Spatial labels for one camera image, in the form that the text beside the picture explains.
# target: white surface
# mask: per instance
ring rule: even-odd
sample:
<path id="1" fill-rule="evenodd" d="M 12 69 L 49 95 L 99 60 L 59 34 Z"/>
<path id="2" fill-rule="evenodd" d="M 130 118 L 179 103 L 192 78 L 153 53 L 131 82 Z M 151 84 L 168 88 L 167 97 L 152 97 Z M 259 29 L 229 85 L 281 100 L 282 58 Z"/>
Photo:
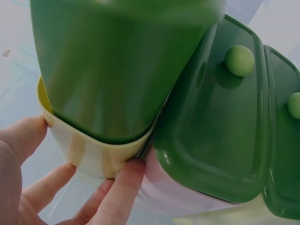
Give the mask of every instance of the white surface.
<path id="1" fill-rule="evenodd" d="M 249 26 L 266 45 L 271 45 L 300 65 L 299 0 L 264 0 L 260 7 L 252 0 L 229 0 L 228 12 Z M 2 57 L 6 50 L 11 53 Z M 38 60 L 31 33 L 29 0 L 0 0 L 0 128 L 40 113 L 35 90 L 39 77 Z M 48 133 L 36 153 L 22 166 L 23 186 L 40 179 L 63 163 L 62 154 Z M 46 207 L 40 216 L 49 224 L 70 218 L 97 186 L 75 177 Z M 129 225 L 171 225 L 169 217 L 133 210 Z"/>

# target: yellow plastic cup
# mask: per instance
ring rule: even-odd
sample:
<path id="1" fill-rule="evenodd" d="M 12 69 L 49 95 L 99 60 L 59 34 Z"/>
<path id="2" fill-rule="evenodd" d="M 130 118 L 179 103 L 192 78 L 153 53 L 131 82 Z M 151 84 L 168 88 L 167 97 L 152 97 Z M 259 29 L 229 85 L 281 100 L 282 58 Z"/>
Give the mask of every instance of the yellow plastic cup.
<path id="1" fill-rule="evenodd" d="M 37 83 L 37 100 L 64 158 L 79 170 L 98 178 L 115 178 L 125 162 L 138 154 L 158 119 L 157 116 L 150 130 L 137 141 L 122 145 L 110 145 L 87 136 L 54 116 L 41 77 Z"/>

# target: stacked containers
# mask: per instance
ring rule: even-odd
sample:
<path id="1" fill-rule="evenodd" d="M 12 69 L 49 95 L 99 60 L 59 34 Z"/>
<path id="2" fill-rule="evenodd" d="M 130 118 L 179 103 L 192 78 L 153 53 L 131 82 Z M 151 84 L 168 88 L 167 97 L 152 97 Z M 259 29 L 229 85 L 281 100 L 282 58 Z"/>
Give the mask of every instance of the stacked containers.
<path id="1" fill-rule="evenodd" d="M 222 19 L 226 1 L 30 3 L 43 78 L 38 93 L 45 89 L 48 112 L 62 126 L 52 132 L 69 162 L 85 162 L 88 173 L 111 178 L 138 153 L 206 28 Z M 104 164 L 107 176 L 98 172 Z"/>
<path id="2" fill-rule="evenodd" d="M 298 70 L 229 16 L 205 37 L 155 128 L 136 204 L 177 217 L 238 212 L 262 193 L 275 216 L 299 220 L 300 123 L 286 107 L 300 91 Z M 236 77 L 225 68 L 234 45 L 254 54 L 252 74 Z"/>

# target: green cup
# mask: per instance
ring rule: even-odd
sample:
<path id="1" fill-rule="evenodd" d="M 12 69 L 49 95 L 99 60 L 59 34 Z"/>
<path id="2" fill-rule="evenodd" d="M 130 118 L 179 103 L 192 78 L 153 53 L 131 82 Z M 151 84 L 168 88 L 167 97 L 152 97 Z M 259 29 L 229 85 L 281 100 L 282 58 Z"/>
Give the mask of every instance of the green cup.
<path id="1" fill-rule="evenodd" d="M 224 0 L 31 0 L 53 114 L 109 144 L 151 127 Z"/>

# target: finger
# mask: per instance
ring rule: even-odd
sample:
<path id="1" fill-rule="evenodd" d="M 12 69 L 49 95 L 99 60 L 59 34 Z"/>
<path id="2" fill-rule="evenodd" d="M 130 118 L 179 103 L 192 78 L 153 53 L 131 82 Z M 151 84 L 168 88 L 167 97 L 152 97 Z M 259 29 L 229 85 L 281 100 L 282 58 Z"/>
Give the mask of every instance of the finger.
<path id="1" fill-rule="evenodd" d="M 128 161 L 101 202 L 92 225 L 126 224 L 144 173 L 142 160 L 134 158 Z"/>
<path id="2" fill-rule="evenodd" d="M 92 220 L 93 216 L 96 214 L 100 203 L 107 195 L 108 191 L 111 189 L 113 183 L 114 180 L 104 181 L 72 219 L 60 222 L 57 225 L 88 224 Z"/>
<path id="3" fill-rule="evenodd" d="M 86 225 L 92 225 L 95 219 L 95 215 L 92 217 L 92 219 L 86 224 Z"/>
<path id="4" fill-rule="evenodd" d="M 70 181 L 75 172 L 76 168 L 69 163 L 60 165 L 39 181 L 25 188 L 22 191 L 22 196 L 39 213 L 52 201 L 56 193 Z"/>
<path id="5" fill-rule="evenodd" d="M 33 154 L 45 138 L 47 124 L 42 115 L 20 120 L 0 130 L 0 140 L 16 154 L 20 164 Z"/>

